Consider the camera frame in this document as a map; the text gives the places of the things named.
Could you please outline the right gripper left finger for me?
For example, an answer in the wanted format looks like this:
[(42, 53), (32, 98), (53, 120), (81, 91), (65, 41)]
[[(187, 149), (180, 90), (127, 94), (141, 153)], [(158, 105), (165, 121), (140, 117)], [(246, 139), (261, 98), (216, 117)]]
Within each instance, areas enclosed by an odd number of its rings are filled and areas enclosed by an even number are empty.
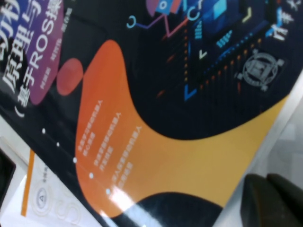
[(240, 209), (244, 227), (266, 226), (271, 192), (272, 186), (264, 177), (255, 174), (245, 177)]

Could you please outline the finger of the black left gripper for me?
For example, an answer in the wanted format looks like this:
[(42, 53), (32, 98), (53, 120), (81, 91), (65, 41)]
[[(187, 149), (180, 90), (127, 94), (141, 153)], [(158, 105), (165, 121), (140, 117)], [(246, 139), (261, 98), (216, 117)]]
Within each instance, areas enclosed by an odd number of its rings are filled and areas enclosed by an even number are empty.
[(9, 188), (11, 179), (15, 172), (16, 165), (3, 152), (0, 152), (0, 197), (4, 198)]

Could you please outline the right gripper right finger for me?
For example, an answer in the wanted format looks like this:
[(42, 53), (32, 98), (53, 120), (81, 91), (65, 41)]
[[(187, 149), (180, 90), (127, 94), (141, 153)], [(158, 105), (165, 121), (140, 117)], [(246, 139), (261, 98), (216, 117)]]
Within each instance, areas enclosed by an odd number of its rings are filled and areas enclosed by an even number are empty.
[(279, 174), (268, 174), (267, 180), (279, 193), (296, 220), (303, 226), (303, 190)]

